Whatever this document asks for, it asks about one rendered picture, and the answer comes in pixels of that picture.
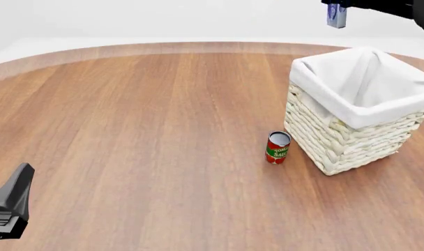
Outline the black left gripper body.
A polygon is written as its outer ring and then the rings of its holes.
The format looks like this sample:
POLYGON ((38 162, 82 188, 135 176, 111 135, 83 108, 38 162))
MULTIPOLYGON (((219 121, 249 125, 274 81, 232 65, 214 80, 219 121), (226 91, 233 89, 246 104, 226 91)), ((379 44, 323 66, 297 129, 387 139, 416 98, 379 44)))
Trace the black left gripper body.
POLYGON ((27 215, 0 207, 0 240, 20 239, 27 225, 27 215))

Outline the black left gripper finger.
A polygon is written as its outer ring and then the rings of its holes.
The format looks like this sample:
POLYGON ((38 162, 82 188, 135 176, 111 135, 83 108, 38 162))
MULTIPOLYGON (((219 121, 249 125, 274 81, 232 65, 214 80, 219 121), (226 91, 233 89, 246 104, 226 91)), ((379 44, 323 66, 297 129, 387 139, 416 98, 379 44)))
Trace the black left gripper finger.
POLYGON ((29 193, 35 169, 23 162, 0 188, 0 212, 29 219, 29 193))

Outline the blue and white cream cheese box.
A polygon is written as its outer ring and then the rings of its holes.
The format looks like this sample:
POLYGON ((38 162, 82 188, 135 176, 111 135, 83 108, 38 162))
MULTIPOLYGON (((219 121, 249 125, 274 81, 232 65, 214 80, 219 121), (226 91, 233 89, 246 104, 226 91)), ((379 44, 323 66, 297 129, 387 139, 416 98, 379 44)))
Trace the blue and white cream cheese box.
POLYGON ((347 9, 338 3, 330 3, 327 5, 326 23, 336 29, 342 29, 346 26, 347 9))

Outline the white cloth basket liner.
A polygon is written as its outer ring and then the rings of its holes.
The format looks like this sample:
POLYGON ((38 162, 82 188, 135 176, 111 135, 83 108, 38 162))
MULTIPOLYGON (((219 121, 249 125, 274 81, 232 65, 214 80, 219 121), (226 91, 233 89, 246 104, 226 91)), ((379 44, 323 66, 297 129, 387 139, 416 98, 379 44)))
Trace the white cloth basket liner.
POLYGON ((424 111, 424 72, 371 47, 294 59, 289 81, 325 124, 360 129, 424 111))

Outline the white woven wicker basket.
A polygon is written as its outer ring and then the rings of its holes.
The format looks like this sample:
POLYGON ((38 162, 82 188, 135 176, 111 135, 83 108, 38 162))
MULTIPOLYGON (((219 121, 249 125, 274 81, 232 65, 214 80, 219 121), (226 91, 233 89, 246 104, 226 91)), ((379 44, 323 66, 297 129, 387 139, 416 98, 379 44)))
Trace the white woven wicker basket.
POLYGON ((424 111, 353 129, 339 119, 325 124, 299 100, 303 90, 289 81, 284 127, 325 175, 335 175, 396 153, 424 122, 424 111))

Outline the red tomato sauce can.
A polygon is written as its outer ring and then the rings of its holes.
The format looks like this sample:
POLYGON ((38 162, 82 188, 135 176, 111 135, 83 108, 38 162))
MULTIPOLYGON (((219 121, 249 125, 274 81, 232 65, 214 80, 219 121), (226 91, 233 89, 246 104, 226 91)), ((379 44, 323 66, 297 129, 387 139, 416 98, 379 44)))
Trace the red tomato sauce can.
POLYGON ((287 156, 292 138, 285 131, 272 131, 268 135, 265 159, 273 165, 281 165, 287 156))

